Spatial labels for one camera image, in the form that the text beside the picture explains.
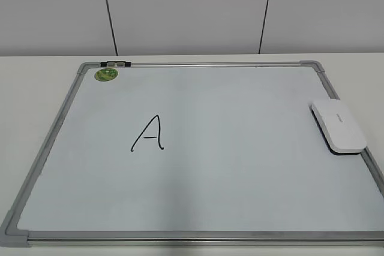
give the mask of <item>green magnet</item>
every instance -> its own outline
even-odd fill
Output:
[[[98,81],[113,80],[118,76],[118,71],[114,68],[103,68],[95,73],[95,79]]]

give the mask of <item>letter a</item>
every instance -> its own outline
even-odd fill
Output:
[[[161,132],[161,126],[160,126],[160,117],[159,115],[155,115],[151,121],[149,121],[149,123],[146,125],[146,127],[144,128],[144,130],[140,133],[140,135],[138,136],[138,138],[135,140],[135,142],[133,143],[132,147],[131,147],[131,152],[133,152],[133,148],[134,146],[136,145],[136,143],[139,141],[139,139],[141,138],[141,136],[144,134],[145,130],[150,126],[150,124],[152,123],[153,120],[157,119],[157,124],[158,124],[158,129],[157,129],[157,136],[150,136],[150,137],[143,137],[144,139],[151,139],[151,138],[157,138],[157,144],[158,144],[158,147],[163,150],[164,147],[161,146],[160,144],[160,132]]]

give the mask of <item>gray wall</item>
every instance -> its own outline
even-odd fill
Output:
[[[0,0],[0,56],[384,52],[382,2]]]

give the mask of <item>white eraser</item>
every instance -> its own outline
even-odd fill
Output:
[[[360,153],[367,141],[348,107],[340,100],[315,100],[312,111],[329,147],[336,153]]]

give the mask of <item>table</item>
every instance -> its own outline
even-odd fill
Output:
[[[350,107],[384,168],[384,53],[204,56],[49,56],[0,58],[0,218],[7,210],[34,160],[75,73],[86,61],[247,62],[316,60],[340,98]],[[0,255],[383,255],[382,248],[0,248]]]

